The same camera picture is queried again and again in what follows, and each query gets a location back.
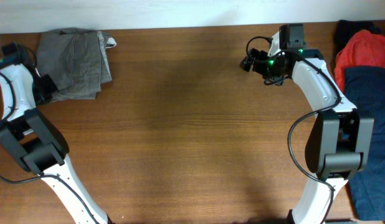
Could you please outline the grey shorts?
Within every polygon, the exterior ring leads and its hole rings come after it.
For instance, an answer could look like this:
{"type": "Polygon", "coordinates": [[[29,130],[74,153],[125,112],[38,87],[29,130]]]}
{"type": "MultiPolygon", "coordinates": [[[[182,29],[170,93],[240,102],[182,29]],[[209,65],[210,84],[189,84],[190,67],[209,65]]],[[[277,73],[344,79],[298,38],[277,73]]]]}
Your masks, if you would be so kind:
{"type": "Polygon", "coordinates": [[[37,47],[37,69],[57,87],[53,101],[94,100],[112,81],[107,49],[116,46],[106,32],[78,28],[44,32],[37,47]]]}

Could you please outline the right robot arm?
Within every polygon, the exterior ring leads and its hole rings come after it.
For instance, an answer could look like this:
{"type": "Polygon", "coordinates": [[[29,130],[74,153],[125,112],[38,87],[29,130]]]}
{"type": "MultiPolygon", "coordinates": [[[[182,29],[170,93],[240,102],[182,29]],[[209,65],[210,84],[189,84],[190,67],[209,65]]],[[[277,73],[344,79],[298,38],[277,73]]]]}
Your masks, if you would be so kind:
{"type": "Polygon", "coordinates": [[[275,54],[250,49],[240,67],[261,74],[266,85],[281,85],[291,79],[304,93],[312,111],[292,124],[287,147],[292,161],[308,180],[286,222],[325,223],[338,192],[366,167],[374,118],[344,96],[316,49],[280,50],[275,54]],[[315,122],[305,146],[307,166],[302,167],[292,150],[292,133],[311,116],[315,122]]]}

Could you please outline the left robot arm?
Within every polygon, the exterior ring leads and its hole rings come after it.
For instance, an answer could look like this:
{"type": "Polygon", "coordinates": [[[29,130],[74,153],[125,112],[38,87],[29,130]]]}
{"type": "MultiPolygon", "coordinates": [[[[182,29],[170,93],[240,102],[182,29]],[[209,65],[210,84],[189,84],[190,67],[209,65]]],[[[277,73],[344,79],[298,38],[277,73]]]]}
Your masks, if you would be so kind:
{"type": "Polygon", "coordinates": [[[0,145],[33,173],[29,182],[42,180],[53,190],[75,223],[111,223],[74,171],[67,141],[37,109],[34,87],[40,79],[36,69],[18,60],[0,60],[0,145]]]}

